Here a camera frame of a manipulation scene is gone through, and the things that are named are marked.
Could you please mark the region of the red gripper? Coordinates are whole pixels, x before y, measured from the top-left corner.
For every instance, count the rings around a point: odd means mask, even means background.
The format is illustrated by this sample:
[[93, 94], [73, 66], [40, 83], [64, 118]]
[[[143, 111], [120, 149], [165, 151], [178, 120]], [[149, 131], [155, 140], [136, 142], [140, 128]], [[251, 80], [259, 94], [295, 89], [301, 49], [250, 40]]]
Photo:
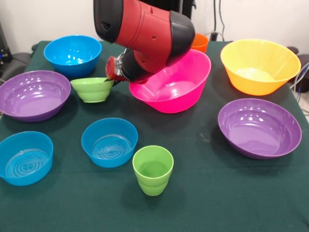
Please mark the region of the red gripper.
[[107, 78], [104, 82], [114, 81], [113, 87], [123, 82], [123, 74], [120, 70], [120, 58], [109, 57], [106, 63]]

